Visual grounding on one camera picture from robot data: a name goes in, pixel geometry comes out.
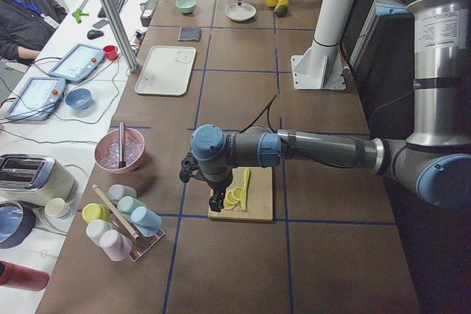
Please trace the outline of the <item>cream round plate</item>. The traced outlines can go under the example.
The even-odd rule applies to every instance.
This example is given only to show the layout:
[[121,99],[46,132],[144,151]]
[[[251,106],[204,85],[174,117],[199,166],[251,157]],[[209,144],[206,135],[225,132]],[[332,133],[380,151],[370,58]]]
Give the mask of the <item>cream round plate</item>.
[[232,3],[226,6],[225,15],[235,22],[245,22],[255,17],[256,8],[248,3]]

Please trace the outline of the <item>white bear tray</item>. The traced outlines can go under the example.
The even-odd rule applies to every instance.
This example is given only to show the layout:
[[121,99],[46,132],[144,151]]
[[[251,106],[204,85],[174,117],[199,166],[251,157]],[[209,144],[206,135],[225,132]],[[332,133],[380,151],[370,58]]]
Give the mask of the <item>white bear tray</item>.
[[153,46],[135,84],[141,95],[182,96],[188,89],[196,49],[192,46]]

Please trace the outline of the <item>lemon slice three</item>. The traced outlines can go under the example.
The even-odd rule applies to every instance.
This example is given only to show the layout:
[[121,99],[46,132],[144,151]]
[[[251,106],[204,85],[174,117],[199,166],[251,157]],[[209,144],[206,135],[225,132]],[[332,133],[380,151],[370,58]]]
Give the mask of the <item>lemon slice three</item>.
[[236,207],[237,205],[238,205],[238,202],[232,203],[232,202],[229,202],[227,199],[225,199],[224,203],[223,203],[223,206],[224,206],[225,210],[231,210],[234,207]]

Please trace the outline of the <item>yellow lemon near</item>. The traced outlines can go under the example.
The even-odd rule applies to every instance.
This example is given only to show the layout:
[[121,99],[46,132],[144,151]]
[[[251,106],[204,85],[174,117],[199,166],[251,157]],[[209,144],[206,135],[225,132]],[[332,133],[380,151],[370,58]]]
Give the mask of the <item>yellow lemon near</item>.
[[277,6],[278,0],[264,0],[264,4],[267,7],[275,8]]

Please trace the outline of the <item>yellow lemon far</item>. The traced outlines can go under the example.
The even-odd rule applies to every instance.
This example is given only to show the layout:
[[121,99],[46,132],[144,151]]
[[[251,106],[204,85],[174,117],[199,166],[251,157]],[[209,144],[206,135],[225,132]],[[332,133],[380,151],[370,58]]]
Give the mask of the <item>yellow lemon far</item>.
[[289,0],[278,0],[277,6],[285,6],[285,7],[288,7],[288,6],[289,6]]

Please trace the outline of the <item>green avocado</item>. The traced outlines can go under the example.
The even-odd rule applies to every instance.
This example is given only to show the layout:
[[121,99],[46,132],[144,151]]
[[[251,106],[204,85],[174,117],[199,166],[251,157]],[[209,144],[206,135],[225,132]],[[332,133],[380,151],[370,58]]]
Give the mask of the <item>green avocado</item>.
[[288,15],[288,7],[285,5],[279,5],[274,8],[273,13],[277,18],[284,18]]

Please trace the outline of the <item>mint green bowl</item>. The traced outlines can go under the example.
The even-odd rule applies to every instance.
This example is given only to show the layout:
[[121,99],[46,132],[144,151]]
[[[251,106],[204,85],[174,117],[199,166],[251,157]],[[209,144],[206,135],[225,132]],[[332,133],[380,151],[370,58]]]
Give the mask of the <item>mint green bowl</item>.
[[196,8],[196,0],[176,0],[175,6],[182,14],[191,14]]

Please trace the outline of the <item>grey folded cloth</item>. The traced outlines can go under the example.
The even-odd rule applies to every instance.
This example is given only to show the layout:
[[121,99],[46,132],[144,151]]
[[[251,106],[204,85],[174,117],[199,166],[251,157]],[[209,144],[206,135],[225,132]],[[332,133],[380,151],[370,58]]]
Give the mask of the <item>grey folded cloth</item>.
[[194,26],[181,26],[178,40],[180,42],[199,42],[201,39],[202,30]]

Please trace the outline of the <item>black box with label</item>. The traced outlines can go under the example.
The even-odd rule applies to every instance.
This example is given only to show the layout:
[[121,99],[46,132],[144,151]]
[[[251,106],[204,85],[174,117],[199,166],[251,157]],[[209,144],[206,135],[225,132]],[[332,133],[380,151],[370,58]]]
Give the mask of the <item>black box with label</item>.
[[141,3],[141,25],[143,27],[148,27],[154,15],[155,9],[157,7],[158,0],[146,0],[144,3]]

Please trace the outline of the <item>red cup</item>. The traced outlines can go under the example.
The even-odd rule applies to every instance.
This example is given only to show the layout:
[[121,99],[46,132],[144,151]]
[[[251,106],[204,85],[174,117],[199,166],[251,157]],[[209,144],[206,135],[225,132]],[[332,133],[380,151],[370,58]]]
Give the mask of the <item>red cup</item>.
[[109,61],[114,61],[118,59],[118,47],[117,46],[108,45],[108,46],[105,46],[102,50],[106,58]]

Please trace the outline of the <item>black computer mouse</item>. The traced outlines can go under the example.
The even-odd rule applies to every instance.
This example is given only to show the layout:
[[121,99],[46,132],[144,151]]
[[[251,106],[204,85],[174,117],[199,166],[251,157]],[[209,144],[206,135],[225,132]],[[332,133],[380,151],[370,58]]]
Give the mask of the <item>black computer mouse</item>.
[[95,40],[97,38],[100,38],[104,35],[104,32],[98,29],[91,29],[87,33],[87,39],[89,40]]

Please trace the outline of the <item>blue bowl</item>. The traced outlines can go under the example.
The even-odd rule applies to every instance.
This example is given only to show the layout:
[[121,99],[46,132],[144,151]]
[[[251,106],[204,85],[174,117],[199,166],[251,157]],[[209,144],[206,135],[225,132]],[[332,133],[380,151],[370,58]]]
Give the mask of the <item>blue bowl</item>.
[[92,101],[92,94],[86,88],[77,88],[65,98],[65,103],[74,110],[85,110],[91,106]]

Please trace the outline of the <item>teach pendant far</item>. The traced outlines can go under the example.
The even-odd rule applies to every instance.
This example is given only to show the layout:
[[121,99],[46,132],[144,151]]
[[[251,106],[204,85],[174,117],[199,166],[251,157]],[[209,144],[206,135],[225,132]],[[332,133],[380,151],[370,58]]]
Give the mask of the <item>teach pendant far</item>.
[[64,78],[68,82],[82,82],[104,58],[105,53],[101,48],[78,43],[48,71],[48,75]]

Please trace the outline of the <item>seated person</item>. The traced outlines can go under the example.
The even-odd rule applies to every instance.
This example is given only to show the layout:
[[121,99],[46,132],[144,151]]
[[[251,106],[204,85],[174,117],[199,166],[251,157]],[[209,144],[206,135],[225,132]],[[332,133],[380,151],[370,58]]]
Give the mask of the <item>seated person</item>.
[[1,57],[31,65],[67,14],[56,0],[1,0]]

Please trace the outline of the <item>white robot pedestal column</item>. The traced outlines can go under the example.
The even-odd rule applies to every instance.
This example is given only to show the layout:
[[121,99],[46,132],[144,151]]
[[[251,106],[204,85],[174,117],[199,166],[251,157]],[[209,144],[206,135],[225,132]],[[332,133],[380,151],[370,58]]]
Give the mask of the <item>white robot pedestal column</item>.
[[322,0],[312,43],[302,55],[291,57],[296,90],[345,90],[339,53],[354,0]]

